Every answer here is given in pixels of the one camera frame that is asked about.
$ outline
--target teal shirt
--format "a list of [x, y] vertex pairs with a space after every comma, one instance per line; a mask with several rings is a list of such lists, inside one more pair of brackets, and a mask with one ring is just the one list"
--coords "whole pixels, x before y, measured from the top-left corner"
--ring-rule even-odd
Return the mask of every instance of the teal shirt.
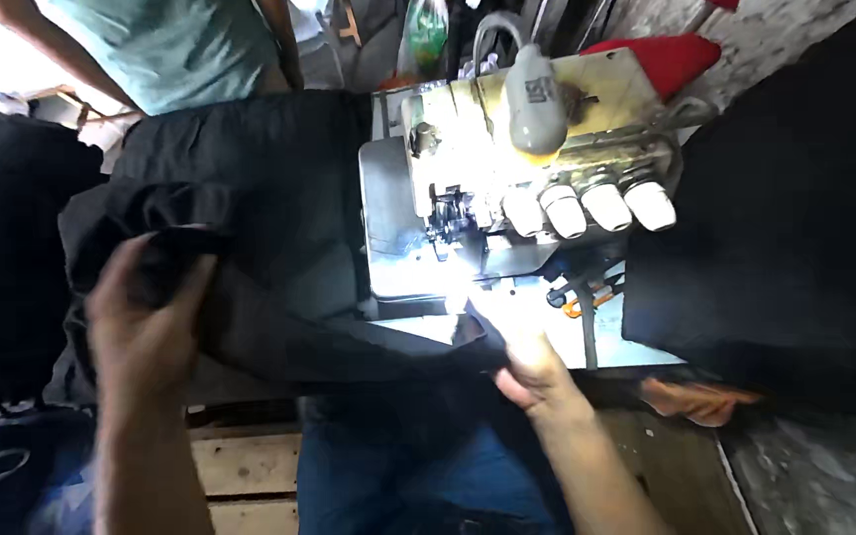
[[149, 115], [245, 98], [278, 62], [276, 40], [250, 0], [49, 1]]

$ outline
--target plastic bag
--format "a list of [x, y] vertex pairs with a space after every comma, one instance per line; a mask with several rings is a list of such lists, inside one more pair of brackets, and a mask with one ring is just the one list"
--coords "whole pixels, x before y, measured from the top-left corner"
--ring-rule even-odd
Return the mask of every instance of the plastic bag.
[[434, 77], [448, 40], [448, 6], [445, 0], [412, 0], [398, 47], [397, 76], [420, 80]]

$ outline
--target person's left hand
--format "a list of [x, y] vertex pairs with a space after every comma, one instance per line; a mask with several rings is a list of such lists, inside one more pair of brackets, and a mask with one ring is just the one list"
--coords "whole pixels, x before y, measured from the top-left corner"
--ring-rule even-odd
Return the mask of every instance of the person's left hand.
[[150, 310], [130, 302], [126, 291], [150, 236], [127, 240], [114, 250], [86, 301], [102, 403], [178, 399], [197, 355], [194, 323], [217, 259], [201, 256], [173, 300]]

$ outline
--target jeans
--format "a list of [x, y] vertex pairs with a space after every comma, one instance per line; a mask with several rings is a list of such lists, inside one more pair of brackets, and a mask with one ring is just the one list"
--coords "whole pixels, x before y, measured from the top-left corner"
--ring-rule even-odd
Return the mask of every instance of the jeans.
[[382, 384], [301, 408], [302, 535], [384, 532], [436, 502], [573, 532], [530, 423], [487, 376]]

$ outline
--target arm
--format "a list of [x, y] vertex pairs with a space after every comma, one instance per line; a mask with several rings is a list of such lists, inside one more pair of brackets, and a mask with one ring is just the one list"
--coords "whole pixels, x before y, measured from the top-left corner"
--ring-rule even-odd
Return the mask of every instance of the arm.
[[289, 20], [287, 0], [256, 0], [264, 19], [273, 34], [279, 39], [282, 51], [279, 55], [279, 68], [293, 90], [303, 88], [303, 72], [300, 70], [300, 51], [296, 46], [293, 23]]
[[0, 24], [15, 32], [75, 78], [140, 110], [77, 41], [46, 19], [34, 0], [0, 0]]
[[148, 236], [115, 250], [91, 292], [89, 345], [98, 371], [94, 532], [212, 535], [181, 414], [196, 354], [193, 324], [214, 258], [202, 257], [167, 307], [127, 300], [127, 277]]
[[577, 533], [672, 533], [626, 468], [547, 336], [531, 328], [529, 318], [509, 302], [484, 293], [473, 295], [472, 303], [504, 336], [511, 358], [511, 365], [494, 375], [494, 383], [530, 418]]

